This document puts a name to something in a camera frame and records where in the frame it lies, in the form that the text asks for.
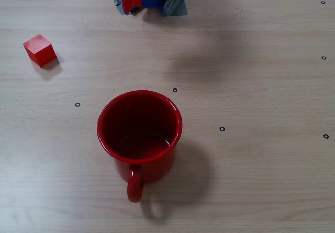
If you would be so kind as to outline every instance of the mug handle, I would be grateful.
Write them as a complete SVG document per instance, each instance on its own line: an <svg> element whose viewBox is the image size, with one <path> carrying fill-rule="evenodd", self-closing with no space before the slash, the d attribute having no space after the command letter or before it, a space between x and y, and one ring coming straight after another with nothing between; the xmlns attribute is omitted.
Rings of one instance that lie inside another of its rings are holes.
<svg viewBox="0 0 335 233"><path fill-rule="evenodd" d="M136 165L130 165L127 187L128 199L133 203L138 203L139 201L141 201L143 187L144 185L142 182L141 167Z"/></svg>

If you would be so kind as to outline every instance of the mug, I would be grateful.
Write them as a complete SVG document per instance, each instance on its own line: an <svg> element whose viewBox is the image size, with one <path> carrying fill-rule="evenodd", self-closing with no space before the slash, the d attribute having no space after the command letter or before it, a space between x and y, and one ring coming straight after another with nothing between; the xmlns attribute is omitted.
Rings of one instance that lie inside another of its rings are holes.
<svg viewBox="0 0 335 233"><path fill-rule="evenodd" d="M143 187L170 170L182 134L182 116L162 94L138 90L124 93L102 110L97 134L103 148L116 160L128 181L131 202L139 202Z"/></svg>

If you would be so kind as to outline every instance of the cube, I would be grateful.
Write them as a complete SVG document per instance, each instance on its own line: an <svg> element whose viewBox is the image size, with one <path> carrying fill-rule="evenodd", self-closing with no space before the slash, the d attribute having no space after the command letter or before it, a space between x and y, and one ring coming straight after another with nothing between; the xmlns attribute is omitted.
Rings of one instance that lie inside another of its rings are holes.
<svg viewBox="0 0 335 233"><path fill-rule="evenodd" d="M43 67L57 58L51 42L45 39L41 34L25 42L23 46L32 61L39 67Z"/></svg>

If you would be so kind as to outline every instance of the wooden table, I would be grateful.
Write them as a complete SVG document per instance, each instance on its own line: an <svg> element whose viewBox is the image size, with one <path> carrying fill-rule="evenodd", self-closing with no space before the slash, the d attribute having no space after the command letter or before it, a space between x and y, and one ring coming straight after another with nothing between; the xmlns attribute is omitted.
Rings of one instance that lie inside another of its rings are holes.
<svg viewBox="0 0 335 233"><path fill-rule="evenodd" d="M335 0L186 4L166 18L0 0L1 233L335 232ZM37 34L59 63L30 61ZM141 204L96 135L103 107L137 89L184 122Z"/></svg>

